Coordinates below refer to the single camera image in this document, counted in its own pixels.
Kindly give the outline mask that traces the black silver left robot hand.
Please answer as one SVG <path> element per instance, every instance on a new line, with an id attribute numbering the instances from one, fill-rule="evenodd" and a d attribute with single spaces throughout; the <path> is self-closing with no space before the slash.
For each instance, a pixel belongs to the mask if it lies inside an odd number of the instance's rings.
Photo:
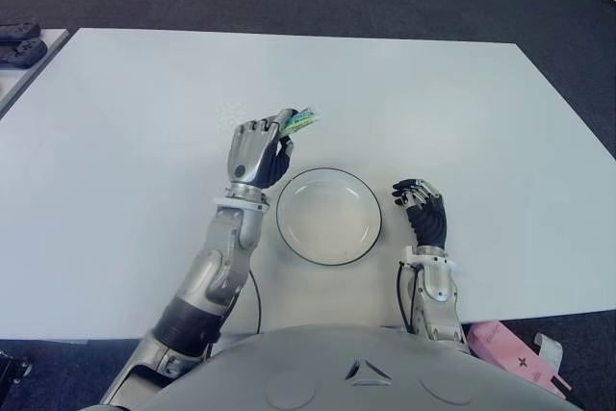
<path id="1" fill-rule="evenodd" d="M 266 190 L 287 172 L 294 144 L 282 130 L 295 109 L 283 109 L 277 115 L 239 125 L 234 133 L 227 173 L 231 183 Z"/>

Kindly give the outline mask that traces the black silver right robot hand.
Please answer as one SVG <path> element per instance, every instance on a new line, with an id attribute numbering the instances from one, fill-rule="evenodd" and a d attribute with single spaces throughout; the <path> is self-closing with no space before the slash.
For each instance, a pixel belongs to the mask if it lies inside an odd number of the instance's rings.
<path id="1" fill-rule="evenodd" d="M 445 203 L 435 187 L 423 179 L 404 179 L 393 185 L 392 197 L 404 210 L 418 246 L 446 248 Z"/>

